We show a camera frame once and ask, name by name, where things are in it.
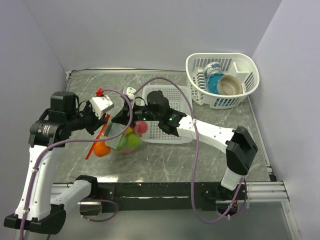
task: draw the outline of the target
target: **white wall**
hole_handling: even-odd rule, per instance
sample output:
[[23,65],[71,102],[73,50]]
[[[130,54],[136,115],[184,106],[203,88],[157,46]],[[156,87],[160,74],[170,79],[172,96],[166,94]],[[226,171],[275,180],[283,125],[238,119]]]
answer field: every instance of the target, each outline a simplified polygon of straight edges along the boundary
[[66,71],[185,70],[199,52],[252,55],[281,0],[24,0]]
[[253,55],[254,111],[303,239],[320,236],[320,1],[283,0]]
[[[0,7],[0,220],[14,213],[29,162],[29,128],[66,75],[22,0]],[[0,225],[1,239],[14,230]]]

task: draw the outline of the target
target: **marble table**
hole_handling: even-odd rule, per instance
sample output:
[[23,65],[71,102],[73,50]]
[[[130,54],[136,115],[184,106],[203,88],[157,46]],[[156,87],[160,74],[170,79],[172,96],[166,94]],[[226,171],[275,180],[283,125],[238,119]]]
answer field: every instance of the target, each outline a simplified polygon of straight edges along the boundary
[[[79,71],[72,72],[66,90],[75,92],[80,101],[92,98],[99,88],[123,86],[138,88],[153,77],[166,77],[180,86],[186,86],[185,72],[172,71]],[[168,84],[163,80],[152,84]],[[111,116],[123,106],[123,99],[116,93],[108,93],[114,102]],[[258,153],[252,163],[247,181],[270,181],[266,159],[262,151],[258,129],[250,104],[246,99],[239,106],[230,109],[210,109],[208,105],[192,103],[197,119],[225,128],[246,127],[258,146]],[[93,139],[85,130],[72,134],[73,139]],[[189,182],[195,160],[196,141],[185,144],[156,144],[143,142],[130,154],[111,153],[105,157],[94,154],[85,157],[91,147],[89,143],[70,143],[65,147],[55,174],[55,183],[73,182],[79,175],[98,177],[99,182]],[[226,170],[226,156],[221,151],[204,143],[200,144],[196,181],[219,182]]]

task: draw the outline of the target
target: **orange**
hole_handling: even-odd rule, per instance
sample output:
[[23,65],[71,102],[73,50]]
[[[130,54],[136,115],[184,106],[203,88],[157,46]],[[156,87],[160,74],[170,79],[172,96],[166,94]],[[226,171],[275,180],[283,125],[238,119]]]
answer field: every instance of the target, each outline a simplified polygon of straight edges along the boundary
[[93,147],[93,153],[97,157],[103,157],[111,152],[111,147],[107,146],[104,141],[97,141]]

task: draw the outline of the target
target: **black base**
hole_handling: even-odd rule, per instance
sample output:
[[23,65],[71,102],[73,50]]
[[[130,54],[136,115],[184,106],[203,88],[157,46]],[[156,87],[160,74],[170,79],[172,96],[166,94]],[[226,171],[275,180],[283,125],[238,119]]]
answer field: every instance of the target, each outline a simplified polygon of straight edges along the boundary
[[[241,186],[239,200],[245,198],[243,190],[244,186]],[[103,199],[116,202],[120,211],[192,208],[190,182],[99,183],[99,191]],[[216,201],[232,200],[235,190],[222,187],[220,182],[196,182],[194,193],[197,208],[216,211]],[[103,213],[114,211],[112,204],[102,203]]]
[[[27,220],[24,224],[24,229],[38,234],[58,234],[66,221],[66,211],[64,205],[51,205],[50,215],[38,221],[33,218]],[[14,213],[5,217],[3,225],[6,228],[20,229],[21,219]]]

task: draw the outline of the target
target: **white laundry basket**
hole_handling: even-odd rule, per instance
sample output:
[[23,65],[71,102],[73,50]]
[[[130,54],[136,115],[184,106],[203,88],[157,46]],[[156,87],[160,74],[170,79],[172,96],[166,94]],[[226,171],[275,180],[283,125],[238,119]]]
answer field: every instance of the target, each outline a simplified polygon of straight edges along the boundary
[[[205,91],[204,67],[212,62],[221,64],[221,72],[236,77],[242,85],[239,95],[219,95]],[[208,104],[211,109],[228,109],[239,105],[259,85],[259,72],[254,61],[242,53],[194,53],[185,62],[186,84],[192,99],[199,105]]]
[[[179,86],[179,88],[183,91],[192,106],[190,89],[186,86]],[[158,90],[162,91],[163,96],[169,100],[169,105],[171,108],[190,115],[190,109],[186,100],[181,95],[179,90],[173,85],[147,85],[143,88],[142,98],[145,102],[147,102],[147,95],[152,91]],[[192,141],[192,138],[189,137],[178,137],[164,133],[158,127],[158,123],[158,121],[147,121],[148,130],[142,135],[142,140],[144,142],[157,144],[186,144]]]

